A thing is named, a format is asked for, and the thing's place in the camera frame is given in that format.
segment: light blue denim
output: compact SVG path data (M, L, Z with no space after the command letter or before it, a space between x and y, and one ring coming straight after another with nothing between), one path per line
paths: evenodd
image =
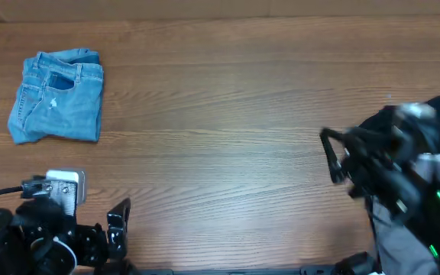
M23 64L23 81L8 120L16 144L56 135L98 141L103 68L90 49L39 52Z

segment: belt loop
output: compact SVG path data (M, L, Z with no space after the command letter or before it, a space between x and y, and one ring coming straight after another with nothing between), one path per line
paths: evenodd
M37 56L34 58L34 69L38 69L38 61L40 61L41 56L42 52L38 52Z
M82 64L77 64L77 72L76 72L76 82L81 81L81 70L83 69Z

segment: jeans waistband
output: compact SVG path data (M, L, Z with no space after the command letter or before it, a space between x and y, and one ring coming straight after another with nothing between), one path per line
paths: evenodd
M80 80L81 77L95 77L103 79L103 67L99 64L93 63L67 63L52 55L44 52L39 52L34 59L35 68L48 68L54 72L62 73L75 80Z

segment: folded jeans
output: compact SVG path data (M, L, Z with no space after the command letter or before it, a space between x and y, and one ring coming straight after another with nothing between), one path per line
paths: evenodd
M103 68L90 49L39 52L24 61L23 81L8 120L16 144L52 134L98 141Z

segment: wooden table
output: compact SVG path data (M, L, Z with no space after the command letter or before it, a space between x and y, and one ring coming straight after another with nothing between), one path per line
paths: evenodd
M100 141L14 145L24 58L74 47L102 55ZM79 222L105 223L130 196L138 267L332 263L371 236L361 203L330 183L319 129L435 95L440 16L0 24L0 188L86 168Z

